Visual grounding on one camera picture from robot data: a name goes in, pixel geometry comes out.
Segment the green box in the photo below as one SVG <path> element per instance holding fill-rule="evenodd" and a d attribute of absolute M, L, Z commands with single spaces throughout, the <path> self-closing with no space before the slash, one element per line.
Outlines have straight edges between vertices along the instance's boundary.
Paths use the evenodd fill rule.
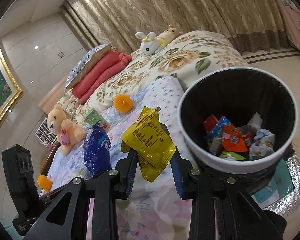
<path fill-rule="evenodd" d="M 106 122 L 106 120 L 98 114 L 98 112 L 92 108 L 84 117 L 84 121 L 90 125 L 98 125 L 102 127 L 105 131 L 109 130 L 110 125 Z"/>

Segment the wall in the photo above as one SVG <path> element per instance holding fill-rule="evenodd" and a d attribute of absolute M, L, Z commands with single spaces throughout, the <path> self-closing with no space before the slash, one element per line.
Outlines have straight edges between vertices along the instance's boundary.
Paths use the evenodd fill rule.
<path fill-rule="evenodd" d="M 47 154 L 35 135 L 46 117 L 38 102 L 68 75 L 87 50 L 60 14 L 20 25 L 0 40 L 0 46 L 24 92 L 0 128 L 0 221 L 9 225 L 17 212 L 7 189 L 1 151 L 16 143 L 30 150 L 36 181 L 40 174 L 39 163 Z"/>

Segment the curtain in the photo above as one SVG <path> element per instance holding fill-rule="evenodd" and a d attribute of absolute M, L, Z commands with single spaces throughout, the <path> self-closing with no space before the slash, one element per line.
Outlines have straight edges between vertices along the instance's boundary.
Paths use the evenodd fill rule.
<path fill-rule="evenodd" d="M 111 42 L 130 53 L 136 32 L 158 35 L 169 24 L 221 33 L 239 52 L 288 47 L 275 0 L 65 0 L 61 12 L 89 48 Z"/>

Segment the teddy bear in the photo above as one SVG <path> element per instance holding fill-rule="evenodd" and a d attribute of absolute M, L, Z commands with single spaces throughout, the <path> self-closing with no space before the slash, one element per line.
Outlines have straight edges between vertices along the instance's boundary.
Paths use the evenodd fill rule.
<path fill-rule="evenodd" d="M 60 105 L 55 105 L 48 114 L 48 128 L 57 135 L 61 143 L 60 152 L 67 155 L 72 147 L 84 139 L 86 132 L 76 123 L 67 119 L 66 113 Z"/>

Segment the tan bear plush toy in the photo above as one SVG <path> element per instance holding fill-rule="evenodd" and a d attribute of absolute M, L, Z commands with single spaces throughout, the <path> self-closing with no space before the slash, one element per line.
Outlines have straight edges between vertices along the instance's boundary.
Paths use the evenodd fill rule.
<path fill-rule="evenodd" d="M 156 39 L 163 39 L 169 44 L 171 41 L 173 41 L 176 37 L 178 37 L 180 34 L 182 34 L 177 28 L 174 28 L 172 25 L 169 25 L 169 28 L 165 30 L 163 33 L 158 35 Z"/>
<path fill-rule="evenodd" d="M 83 140 L 85 131 L 77 124 L 66 118 L 62 107 L 55 105 L 48 114 L 48 128 L 57 135 L 57 141 L 62 145 L 60 152 L 67 155 L 72 147 Z"/>

